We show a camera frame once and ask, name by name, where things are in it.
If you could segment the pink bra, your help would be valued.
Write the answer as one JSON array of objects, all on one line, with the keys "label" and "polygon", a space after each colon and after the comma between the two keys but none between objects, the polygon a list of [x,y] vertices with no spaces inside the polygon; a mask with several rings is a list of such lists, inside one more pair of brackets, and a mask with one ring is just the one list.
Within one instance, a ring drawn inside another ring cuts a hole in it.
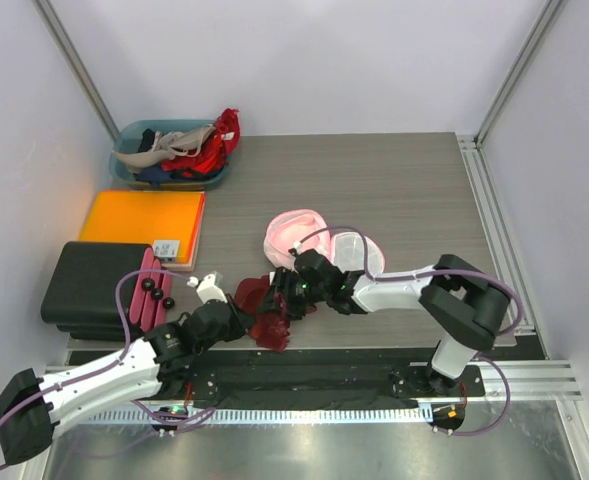
[{"label": "pink bra", "polygon": [[291,268],[294,257],[289,250],[297,241],[326,226],[325,219],[314,210],[283,212],[267,226],[263,241],[265,256],[276,267]]}]

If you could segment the white mesh laundry bag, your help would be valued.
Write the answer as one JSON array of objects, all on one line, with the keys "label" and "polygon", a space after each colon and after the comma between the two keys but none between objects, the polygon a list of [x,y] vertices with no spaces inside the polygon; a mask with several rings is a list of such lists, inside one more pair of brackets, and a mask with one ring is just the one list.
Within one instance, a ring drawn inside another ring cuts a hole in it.
[{"label": "white mesh laundry bag", "polygon": [[363,243],[356,232],[334,231],[331,233],[325,230],[301,243],[299,252],[314,249],[341,271],[362,270],[365,266]]}]

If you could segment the dark red garment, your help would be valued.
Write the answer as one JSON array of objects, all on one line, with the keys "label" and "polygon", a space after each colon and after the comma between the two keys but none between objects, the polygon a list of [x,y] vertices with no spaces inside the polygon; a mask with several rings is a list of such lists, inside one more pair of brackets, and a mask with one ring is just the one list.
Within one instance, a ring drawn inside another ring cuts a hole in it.
[{"label": "dark red garment", "polygon": [[[289,320],[284,315],[277,313],[257,313],[257,307],[268,290],[269,277],[272,273],[263,275],[260,278],[242,280],[234,294],[234,301],[242,310],[256,318],[255,326],[248,333],[256,342],[256,345],[283,352],[289,344],[290,325],[293,321],[298,320]],[[316,310],[317,307],[315,306],[308,311],[307,315],[314,313]]]}]

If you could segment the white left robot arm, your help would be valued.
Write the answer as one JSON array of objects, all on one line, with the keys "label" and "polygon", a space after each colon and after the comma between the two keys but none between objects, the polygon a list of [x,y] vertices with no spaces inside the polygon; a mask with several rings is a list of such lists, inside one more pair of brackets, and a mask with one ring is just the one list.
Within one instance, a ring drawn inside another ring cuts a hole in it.
[{"label": "white left robot arm", "polygon": [[210,300],[123,349],[59,373],[16,373],[0,393],[0,448],[6,466],[26,462],[55,438],[113,406],[179,397],[194,360],[245,336],[254,317],[233,300]]}]

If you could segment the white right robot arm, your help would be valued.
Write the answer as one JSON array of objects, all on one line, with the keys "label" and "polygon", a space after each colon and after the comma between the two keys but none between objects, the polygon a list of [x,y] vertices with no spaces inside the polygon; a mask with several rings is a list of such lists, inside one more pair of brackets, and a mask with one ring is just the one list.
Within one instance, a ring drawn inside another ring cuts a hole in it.
[{"label": "white right robot arm", "polygon": [[444,330],[419,386],[445,396],[459,388],[473,358],[491,349],[505,331],[503,319],[519,300],[513,289],[460,257],[446,254],[433,265],[409,272],[372,275],[342,271],[315,250],[294,255],[291,270],[280,267],[256,312],[299,320],[319,303],[342,315],[387,310],[427,312]]}]

